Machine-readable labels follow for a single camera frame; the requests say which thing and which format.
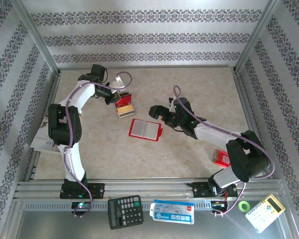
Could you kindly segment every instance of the black calculator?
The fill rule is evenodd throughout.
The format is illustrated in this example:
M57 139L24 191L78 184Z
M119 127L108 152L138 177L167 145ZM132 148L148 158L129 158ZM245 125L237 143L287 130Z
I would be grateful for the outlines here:
M110 199L108 201L110 228L127 228L144 222L139 195Z

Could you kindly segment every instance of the beige floor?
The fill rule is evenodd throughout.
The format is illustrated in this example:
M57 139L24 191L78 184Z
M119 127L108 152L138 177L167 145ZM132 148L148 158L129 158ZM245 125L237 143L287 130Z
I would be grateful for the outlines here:
M114 105L90 99L83 108L80 155L88 178L209 177L221 167L212 163L215 146L163 126L158 142L129 137L133 118L161 122L148 115L151 106L168 107L173 86L179 85L197 116L237 131L247 130L230 68L109 69L109 81L129 71L137 114L118 119ZM63 100L81 74L89 70L63 70L55 102ZM42 152L35 179L63 179L62 157Z

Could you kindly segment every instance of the green tape roll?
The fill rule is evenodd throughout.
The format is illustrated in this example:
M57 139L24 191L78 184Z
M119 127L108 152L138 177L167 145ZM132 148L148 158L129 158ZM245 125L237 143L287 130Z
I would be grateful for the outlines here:
M242 211L243 213L247 213L250 211L250 205L249 203L247 203L246 201L241 201L238 204L238 208L240 211Z

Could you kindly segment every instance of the calculator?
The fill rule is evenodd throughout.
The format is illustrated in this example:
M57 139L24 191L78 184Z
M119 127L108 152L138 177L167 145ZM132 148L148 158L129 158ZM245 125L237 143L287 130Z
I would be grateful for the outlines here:
M270 194L247 213L246 218L254 228L261 233L274 222L284 210L285 207L274 197L274 195Z
M127 228L144 222L141 198L139 195L108 200L110 228Z

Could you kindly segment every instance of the patterned wallpaper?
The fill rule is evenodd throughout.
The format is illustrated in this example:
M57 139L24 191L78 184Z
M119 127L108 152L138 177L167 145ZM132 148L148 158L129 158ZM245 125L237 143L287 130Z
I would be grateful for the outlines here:
M282 0L240 76L299 228L299 0Z
M61 69L234 66L268 0L24 1Z
M24 179L32 153L26 140L41 122L37 108L46 102L51 75L10 1L0 0L0 235Z

